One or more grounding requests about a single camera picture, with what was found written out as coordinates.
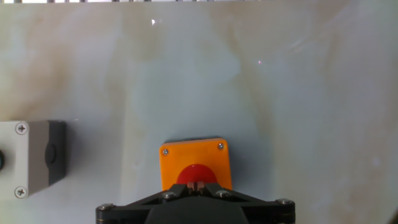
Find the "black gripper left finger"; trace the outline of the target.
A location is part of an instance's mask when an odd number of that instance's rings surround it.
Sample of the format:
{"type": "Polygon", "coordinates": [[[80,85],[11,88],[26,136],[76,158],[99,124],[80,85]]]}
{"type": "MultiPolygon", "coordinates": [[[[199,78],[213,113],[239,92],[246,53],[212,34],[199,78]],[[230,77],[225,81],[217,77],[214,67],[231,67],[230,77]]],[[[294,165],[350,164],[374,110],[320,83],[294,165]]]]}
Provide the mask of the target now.
{"type": "Polygon", "coordinates": [[[195,182],[173,184],[167,190],[127,205],[104,203],[96,208],[96,223],[183,223],[183,221],[172,220],[172,218],[175,218],[175,215],[171,215],[171,212],[156,215],[154,209],[166,203],[188,197],[195,190],[195,182]]]}

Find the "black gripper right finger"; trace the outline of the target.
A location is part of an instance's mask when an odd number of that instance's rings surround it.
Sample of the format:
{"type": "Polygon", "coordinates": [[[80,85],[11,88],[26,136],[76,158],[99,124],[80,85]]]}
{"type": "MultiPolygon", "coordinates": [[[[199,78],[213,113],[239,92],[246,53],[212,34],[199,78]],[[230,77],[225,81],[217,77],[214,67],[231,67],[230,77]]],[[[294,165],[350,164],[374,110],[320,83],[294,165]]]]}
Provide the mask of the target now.
{"type": "Polygon", "coordinates": [[[286,198],[261,200],[218,183],[196,183],[202,200],[198,211],[217,223],[295,223],[295,202],[286,198]]]}

